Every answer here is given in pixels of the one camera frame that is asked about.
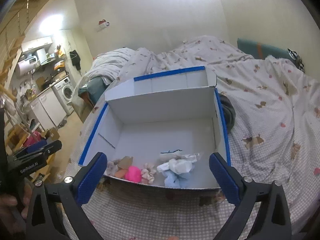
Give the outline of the person's left hand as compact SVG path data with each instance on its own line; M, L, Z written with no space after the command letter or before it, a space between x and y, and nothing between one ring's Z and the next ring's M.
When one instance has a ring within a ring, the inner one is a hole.
M20 219L26 219L28 214L29 203L33 189L28 183L24 184L23 197L20 199L23 203L21 214L15 217L17 211L17 198L8 194L1 195L1 223L7 229L10 236L23 232L23 226Z

